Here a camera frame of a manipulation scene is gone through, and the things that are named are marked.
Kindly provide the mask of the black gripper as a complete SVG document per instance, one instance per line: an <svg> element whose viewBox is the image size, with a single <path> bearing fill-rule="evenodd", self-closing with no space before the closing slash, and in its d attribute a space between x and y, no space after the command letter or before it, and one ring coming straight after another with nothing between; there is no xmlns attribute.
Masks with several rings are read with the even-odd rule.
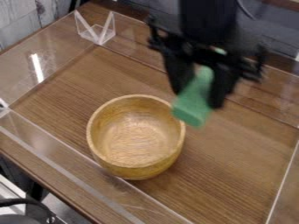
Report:
<svg viewBox="0 0 299 224"><path fill-rule="evenodd" d="M264 78L264 65L268 49L257 36L236 25L229 36L218 44L189 38L181 31L173 31L158 24L150 15L146 23L151 36L149 47L164 55L164 63L174 93L178 95L196 76L194 65L213 69L210 106L221 109L228 95L232 95L240 77L260 82Z"/></svg>

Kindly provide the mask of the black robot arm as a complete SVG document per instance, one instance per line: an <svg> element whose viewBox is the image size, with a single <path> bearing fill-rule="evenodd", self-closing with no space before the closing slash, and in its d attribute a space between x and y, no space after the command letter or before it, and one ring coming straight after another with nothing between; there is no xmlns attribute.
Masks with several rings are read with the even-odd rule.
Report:
<svg viewBox="0 0 299 224"><path fill-rule="evenodd" d="M209 105L224 107L241 79L260 82L268 48L240 25L240 0L180 0L178 13L154 10L147 17L149 46L164 56L173 91L181 94L196 77L196 66L214 72Z"/></svg>

